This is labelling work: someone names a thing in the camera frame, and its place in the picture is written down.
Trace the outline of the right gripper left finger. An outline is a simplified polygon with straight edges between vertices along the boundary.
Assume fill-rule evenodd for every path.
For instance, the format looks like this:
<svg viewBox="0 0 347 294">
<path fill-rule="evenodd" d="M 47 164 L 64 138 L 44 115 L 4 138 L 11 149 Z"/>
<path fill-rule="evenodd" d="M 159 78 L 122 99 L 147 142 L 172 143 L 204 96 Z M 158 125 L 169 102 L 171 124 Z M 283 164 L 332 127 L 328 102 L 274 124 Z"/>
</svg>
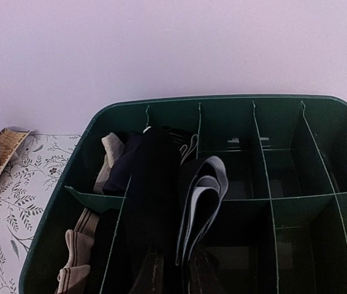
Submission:
<svg viewBox="0 0 347 294">
<path fill-rule="evenodd" d="M 132 293 L 164 293 L 164 267 L 163 253 L 155 245 L 150 246 L 132 286 Z"/>
</svg>

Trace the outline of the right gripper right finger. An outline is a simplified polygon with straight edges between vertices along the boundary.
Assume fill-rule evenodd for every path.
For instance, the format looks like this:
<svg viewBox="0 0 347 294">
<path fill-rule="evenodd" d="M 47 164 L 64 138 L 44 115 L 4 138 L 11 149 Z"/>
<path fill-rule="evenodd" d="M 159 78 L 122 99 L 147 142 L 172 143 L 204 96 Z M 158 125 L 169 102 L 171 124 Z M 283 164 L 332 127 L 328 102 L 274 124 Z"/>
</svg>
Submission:
<svg viewBox="0 0 347 294">
<path fill-rule="evenodd" d="M 222 293 L 217 277 L 219 261 L 206 248 L 198 244 L 189 264 L 189 293 Z"/>
</svg>

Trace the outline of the black white-banded underwear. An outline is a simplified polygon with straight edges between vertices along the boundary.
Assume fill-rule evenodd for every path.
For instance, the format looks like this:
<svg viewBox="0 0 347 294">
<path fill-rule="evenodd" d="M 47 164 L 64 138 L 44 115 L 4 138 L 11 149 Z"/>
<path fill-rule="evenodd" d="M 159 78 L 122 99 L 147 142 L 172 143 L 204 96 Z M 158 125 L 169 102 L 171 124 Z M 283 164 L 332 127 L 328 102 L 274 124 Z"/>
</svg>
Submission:
<svg viewBox="0 0 347 294">
<path fill-rule="evenodd" d="M 180 163 L 168 132 L 146 131 L 135 151 L 124 204 L 134 281 L 149 247 L 155 245 L 164 255 L 164 293 L 189 293 L 191 256 L 229 187 L 225 164 L 217 156 Z"/>
</svg>

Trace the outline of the green divided storage box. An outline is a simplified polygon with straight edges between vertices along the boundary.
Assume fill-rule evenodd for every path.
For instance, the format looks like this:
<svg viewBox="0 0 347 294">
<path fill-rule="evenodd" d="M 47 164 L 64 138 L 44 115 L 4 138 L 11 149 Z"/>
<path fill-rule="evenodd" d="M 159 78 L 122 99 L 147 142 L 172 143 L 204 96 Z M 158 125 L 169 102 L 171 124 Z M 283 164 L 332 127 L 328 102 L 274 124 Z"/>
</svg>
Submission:
<svg viewBox="0 0 347 294">
<path fill-rule="evenodd" d="M 330 96 L 202 96 L 122 102 L 84 131 L 40 220 L 21 293 L 53 293 L 65 233 L 85 208 L 101 216 L 87 293 L 127 293 L 125 196 L 92 191 L 101 138 L 146 127 L 196 134 L 196 157 L 218 156 L 229 189 L 203 238 L 227 293 L 347 293 L 347 103 Z"/>
</svg>

